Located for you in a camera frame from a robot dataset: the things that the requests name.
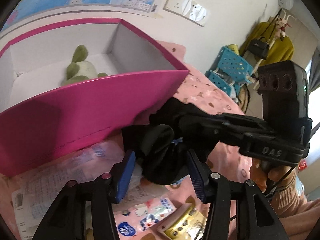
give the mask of black handbag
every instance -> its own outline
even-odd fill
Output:
[[[265,37],[260,37],[258,39],[254,39],[250,41],[247,51],[250,53],[254,54],[255,56],[262,58],[264,60],[267,59],[268,57],[268,52],[269,52],[269,44],[266,41],[262,41],[261,39]]]

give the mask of blue gripper pad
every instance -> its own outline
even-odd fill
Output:
[[[211,174],[211,170],[207,164],[202,164],[199,161],[194,150],[189,150],[187,159],[188,170],[196,196],[202,203],[206,204],[206,191],[207,188],[210,187],[209,175]]]
[[[113,203],[118,204],[125,197],[135,163],[136,155],[134,151],[128,150],[122,162],[113,165],[110,171],[113,176],[113,186],[115,189]]]

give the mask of pink tissue package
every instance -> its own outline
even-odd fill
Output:
[[[116,226],[121,240],[128,240],[157,224],[176,210],[164,195],[136,205],[123,212],[115,213]]]

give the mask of stuffed doll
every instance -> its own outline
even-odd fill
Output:
[[[66,80],[62,83],[62,85],[69,85],[84,80],[108,76],[103,72],[97,74],[93,64],[85,60],[87,56],[87,48],[84,45],[79,45],[73,54],[71,64],[67,67]]]

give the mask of screw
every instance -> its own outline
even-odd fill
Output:
[[[248,179],[248,180],[246,181],[246,184],[247,184],[248,186],[254,186],[254,181],[251,180],[251,179]]]
[[[68,187],[73,187],[77,182],[75,180],[69,180],[67,185]]]
[[[218,179],[218,178],[220,178],[220,174],[216,173],[216,172],[213,172],[213,173],[211,173],[211,178]]]
[[[110,173],[103,173],[103,174],[101,175],[101,178],[103,178],[103,179],[110,179],[110,178],[111,178],[111,174],[110,174]]]

